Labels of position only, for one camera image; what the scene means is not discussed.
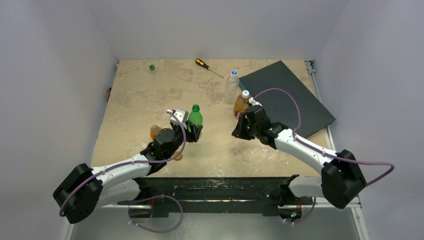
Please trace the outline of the green plastic bottle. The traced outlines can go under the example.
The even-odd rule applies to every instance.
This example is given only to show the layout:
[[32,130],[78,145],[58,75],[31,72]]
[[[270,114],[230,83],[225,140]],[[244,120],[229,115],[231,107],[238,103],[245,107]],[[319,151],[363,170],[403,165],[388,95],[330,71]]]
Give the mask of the green plastic bottle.
[[191,112],[188,116],[188,122],[194,125],[196,134],[200,138],[202,136],[203,115],[200,112],[200,106],[198,104],[194,104],[192,106]]

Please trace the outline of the tea bottle with yellow-red label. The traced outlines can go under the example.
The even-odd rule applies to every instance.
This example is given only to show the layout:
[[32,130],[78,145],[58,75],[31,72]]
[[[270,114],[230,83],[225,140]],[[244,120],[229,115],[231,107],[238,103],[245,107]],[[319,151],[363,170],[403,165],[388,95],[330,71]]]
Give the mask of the tea bottle with yellow-red label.
[[233,107],[233,114],[234,114],[236,119],[239,119],[240,115],[242,113],[244,113],[244,111],[249,106],[249,104],[248,104],[249,98],[243,98],[242,93],[237,96],[235,103],[234,103],[234,107]]

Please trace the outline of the white bottle cap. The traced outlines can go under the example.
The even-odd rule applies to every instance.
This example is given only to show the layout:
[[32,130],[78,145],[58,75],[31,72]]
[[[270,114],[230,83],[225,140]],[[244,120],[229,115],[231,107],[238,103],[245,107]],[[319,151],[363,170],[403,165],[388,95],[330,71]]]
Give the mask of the white bottle cap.
[[241,96],[245,99],[248,99],[250,97],[250,92],[248,90],[243,90]]

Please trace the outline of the clear plastic bottle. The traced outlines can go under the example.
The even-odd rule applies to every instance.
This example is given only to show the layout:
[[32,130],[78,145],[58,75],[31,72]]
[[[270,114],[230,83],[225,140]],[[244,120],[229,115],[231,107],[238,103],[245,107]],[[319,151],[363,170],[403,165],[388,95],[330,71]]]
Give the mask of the clear plastic bottle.
[[225,82],[224,90],[224,102],[226,104],[232,104],[237,98],[237,90],[239,88],[240,79],[239,76],[229,75]]

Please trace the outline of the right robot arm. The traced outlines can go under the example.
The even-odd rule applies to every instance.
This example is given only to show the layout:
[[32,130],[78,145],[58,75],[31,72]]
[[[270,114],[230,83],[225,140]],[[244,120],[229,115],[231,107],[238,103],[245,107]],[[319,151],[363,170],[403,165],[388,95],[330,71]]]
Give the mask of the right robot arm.
[[281,185],[280,205],[302,197],[325,198],[338,209],[345,208],[367,185],[367,181],[348,150],[336,152],[294,133],[280,122],[271,122],[260,105],[249,106],[238,119],[232,136],[258,139],[262,144],[290,154],[313,168],[319,177],[295,174]]

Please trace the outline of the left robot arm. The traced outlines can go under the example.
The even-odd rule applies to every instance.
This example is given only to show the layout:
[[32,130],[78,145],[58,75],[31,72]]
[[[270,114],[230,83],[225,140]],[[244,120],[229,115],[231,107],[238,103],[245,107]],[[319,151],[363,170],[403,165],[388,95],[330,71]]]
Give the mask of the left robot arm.
[[60,207],[59,216],[76,224],[96,208],[113,202],[146,203],[149,191],[137,185],[138,181],[175,160],[175,153],[182,152],[186,143],[196,143],[203,128],[190,121],[186,126],[173,124],[171,128],[162,129],[144,150],[129,159],[100,167],[78,164],[52,194]]

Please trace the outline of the orange bottle cap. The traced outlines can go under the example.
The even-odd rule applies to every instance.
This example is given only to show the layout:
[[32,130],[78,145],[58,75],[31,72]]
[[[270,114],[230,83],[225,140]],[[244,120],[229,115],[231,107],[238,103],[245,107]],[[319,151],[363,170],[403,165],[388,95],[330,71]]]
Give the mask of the orange bottle cap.
[[174,159],[176,161],[179,161],[183,158],[183,155],[179,151],[175,152],[175,154],[173,156],[175,157]]

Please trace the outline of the orange juice bottle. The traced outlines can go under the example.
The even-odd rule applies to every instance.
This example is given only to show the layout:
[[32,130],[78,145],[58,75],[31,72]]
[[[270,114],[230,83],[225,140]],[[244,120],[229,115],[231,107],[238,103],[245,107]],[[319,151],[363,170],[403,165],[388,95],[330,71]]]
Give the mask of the orange juice bottle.
[[161,130],[162,128],[160,126],[156,124],[152,125],[149,132],[150,138],[154,140],[160,134]]

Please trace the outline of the yellow-black screwdriver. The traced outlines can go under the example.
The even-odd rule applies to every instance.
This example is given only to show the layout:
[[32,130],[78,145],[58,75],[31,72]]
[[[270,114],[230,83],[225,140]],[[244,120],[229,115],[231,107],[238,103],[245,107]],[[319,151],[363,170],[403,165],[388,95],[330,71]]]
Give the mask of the yellow-black screwdriver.
[[219,77],[223,78],[223,76],[221,74],[219,74],[218,72],[216,72],[215,70],[213,70],[209,65],[207,65],[203,60],[196,58],[195,63],[199,66],[201,66],[202,68],[207,69],[208,71],[213,72],[214,74],[218,75]]

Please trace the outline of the dark blue network switch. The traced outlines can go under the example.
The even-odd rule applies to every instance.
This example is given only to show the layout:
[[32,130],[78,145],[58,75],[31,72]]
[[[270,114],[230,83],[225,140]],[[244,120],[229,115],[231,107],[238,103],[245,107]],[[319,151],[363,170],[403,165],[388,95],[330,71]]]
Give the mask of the dark blue network switch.
[[260,102],[271,122],[280,122],[304,138],[324,129],[336,118],[279,60],[240,78],[241,84]]

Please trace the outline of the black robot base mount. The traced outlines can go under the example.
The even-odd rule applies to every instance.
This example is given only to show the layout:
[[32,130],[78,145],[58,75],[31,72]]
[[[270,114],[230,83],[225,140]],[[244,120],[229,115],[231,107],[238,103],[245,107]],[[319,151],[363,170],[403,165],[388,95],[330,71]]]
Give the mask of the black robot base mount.
[[[165,218],[180,211],[171,196],[179,201],[184,213],[262,214],[264,217],[283,215],[290,210],[302,216],[301,207],[310,207],[312,197],[301,197],[280,205],[281,184],[290,177],[146,177],[138,180],[140,193],[129,205],[136,218]],[[153,196],[159,199],[134,203]]]

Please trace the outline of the aluminium frame rail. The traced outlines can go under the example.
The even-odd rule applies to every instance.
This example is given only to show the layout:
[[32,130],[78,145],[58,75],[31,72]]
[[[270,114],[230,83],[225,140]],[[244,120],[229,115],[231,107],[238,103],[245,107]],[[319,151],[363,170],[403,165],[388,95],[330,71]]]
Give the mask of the aluminium frame rail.
[[330,153],[325,150],[324,155],[331,160],[321,171],[324,198],[336,208],[343,209],[364,189],[365,178],[350,151]]

